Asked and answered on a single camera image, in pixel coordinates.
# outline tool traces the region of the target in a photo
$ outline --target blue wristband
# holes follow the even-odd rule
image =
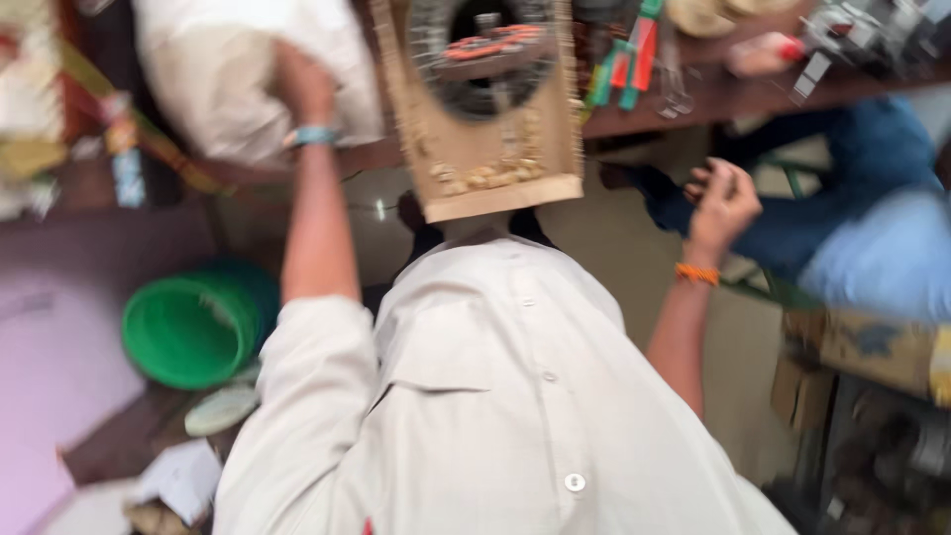
[[[331,145],[336,139],[337,134],[329,127],[298,127],[284,139],[284,146]]]

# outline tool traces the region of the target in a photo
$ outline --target hand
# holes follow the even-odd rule
[[[273,41],[285,104],[299,125],[328,126],[334,115],[337,83],[318,62],[283,39]]]
[[[733,241],[763,211],[753,180],[746,171],[719,158],[709,169],[691,171],[697,180],[684,194],[697,206],[690,218],[684,261],[699,268],[718,268]]]

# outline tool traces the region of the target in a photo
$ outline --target white bag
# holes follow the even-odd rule
[[[373,58],[348,0],[134,0],[139,57],[165,116],[207,158],[283,168],[293,128],[273,88],[272,36],[340,84],[338,145],[383,133]]]

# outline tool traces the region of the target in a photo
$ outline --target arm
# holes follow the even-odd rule
[[[325,125],[333,85],[275,44],[291,107]],[[338,466],[376,394],[370,313],[359,287],[346,209],[328,147],[301,150],[282,277],[286,302],[261,351],[261,407],[244,423],[218,486],[215,533],[327,531]]]
[[[687,186],[697,205],[690,219],[684,263],[718,268],[729,246],[763,210],[749,175],[723,160],[711,170],[694,169],[698,184]],[[703,343],[712,287],[681,279],[668,291],[650,337],[648,361],[701,419],[704,417]]]
[[[290,45],[279,41],[275,49],[282,88],[299,124],[329,125],[333,79]],[[283,300],[341,295],[359,301],[357,263],[333,151],[305,145],[300,152],[281,275]]]
[[[357,263],[333,152],[326,145],[306,145],[300,151],[281,275],[283,300],[341,295],[359,301]]]

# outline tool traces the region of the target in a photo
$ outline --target shirt button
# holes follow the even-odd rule
[[[565,478],[565,487],[571,492],[581,492],[585,487],[585,478],[580,474],[572,474]]]

